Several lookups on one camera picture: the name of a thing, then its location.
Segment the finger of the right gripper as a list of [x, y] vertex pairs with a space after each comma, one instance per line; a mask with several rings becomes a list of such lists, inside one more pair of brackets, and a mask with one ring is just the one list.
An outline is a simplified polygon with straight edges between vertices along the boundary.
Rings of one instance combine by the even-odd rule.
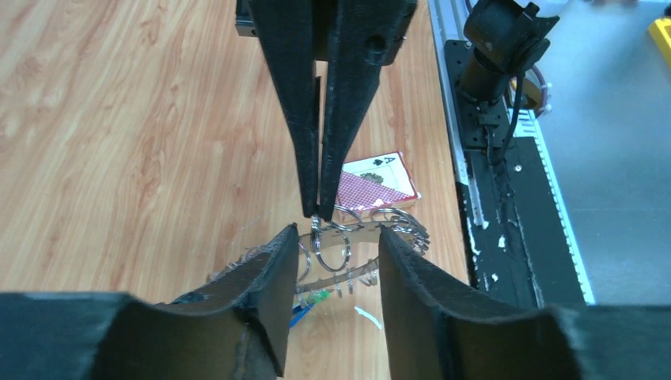
[[416, 1], [337, 1], [328, 30], [328, 71], [318, 215], [329, 221], [341, 170], [377, 92], [381, 69], [395, 60]]
[[311, 1], [250, 1], [249, 11], [294, 144], [302, 212], [317, 213], [318, 89]]

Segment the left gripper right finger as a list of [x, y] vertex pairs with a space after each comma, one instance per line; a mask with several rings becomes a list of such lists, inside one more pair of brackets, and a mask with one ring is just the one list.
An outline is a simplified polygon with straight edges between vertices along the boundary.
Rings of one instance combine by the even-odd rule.
[[452, 277], [385, 227], [383, 326], [394, 379], [667, 379], [668, 306], [522, 309]]

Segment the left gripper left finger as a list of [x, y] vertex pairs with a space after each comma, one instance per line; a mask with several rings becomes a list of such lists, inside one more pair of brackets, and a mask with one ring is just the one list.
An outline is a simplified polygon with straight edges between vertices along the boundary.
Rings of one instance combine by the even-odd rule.
[[298, 271], [286, 226], [222, 277], [153, 304], [124, 292], [4, 292], [4, 379], [275, 379]]

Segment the metal disc with keyrings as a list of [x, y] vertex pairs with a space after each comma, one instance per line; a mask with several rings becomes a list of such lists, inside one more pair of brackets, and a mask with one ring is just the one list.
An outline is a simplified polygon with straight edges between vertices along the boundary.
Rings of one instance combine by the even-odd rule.
[[430, 247], [427, 228], [410, 212], [394, 207], [350, 222], [321, 222], [316, 242], [308, 230], [298, 231], [297, 248], [292, 251], [298, 255], [292, 309], [313, 292], [330, 290], [330, 296], [338, 298], [353, 294], [358, 285], [377, 286], [380, 265], [374, 246], [381, 227], [397, 234], [420, 256]]

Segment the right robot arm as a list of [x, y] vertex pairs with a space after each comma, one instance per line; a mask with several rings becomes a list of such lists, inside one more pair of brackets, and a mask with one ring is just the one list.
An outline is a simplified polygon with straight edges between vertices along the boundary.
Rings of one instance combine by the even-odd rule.
[[[332, 219], [341, 169], [395, 60], [415, 1], [239, 1], [236, 27], [260, 42], [294, 144], [303, 215]], [[524, 74], [547, 51], [558, 17], [538, 6], [479, 1], [464, 34], [471, 68], [499, 83]]]

